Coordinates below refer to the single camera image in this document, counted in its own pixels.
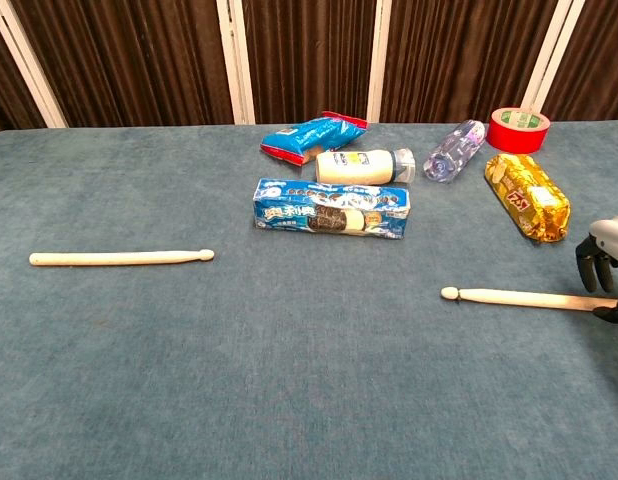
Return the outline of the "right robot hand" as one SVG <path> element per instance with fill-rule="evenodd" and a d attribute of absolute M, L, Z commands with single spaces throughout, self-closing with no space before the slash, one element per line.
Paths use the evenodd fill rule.
<path fill-rule="evenodd" d="M 593 222 L 588 236 L 576 247 L 575 255 L 585 289 L 594 292 L 600 285 L 610 293 L 613 288 L 610 268 L 618 268 L 618 216 Z"/>

